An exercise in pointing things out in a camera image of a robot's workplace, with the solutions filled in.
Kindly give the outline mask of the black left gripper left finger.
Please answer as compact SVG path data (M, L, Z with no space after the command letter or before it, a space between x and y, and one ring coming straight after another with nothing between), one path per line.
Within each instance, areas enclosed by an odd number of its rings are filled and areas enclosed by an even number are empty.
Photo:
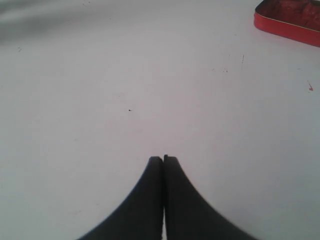
M163 161L153 156L125 200L81 239L161 240L163 218Z

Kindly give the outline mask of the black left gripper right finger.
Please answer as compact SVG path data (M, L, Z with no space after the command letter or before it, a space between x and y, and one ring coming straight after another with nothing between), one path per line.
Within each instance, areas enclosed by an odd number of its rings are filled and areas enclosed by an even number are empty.
M168 240L253 240L199 194L178 159L163 159L165 228Z

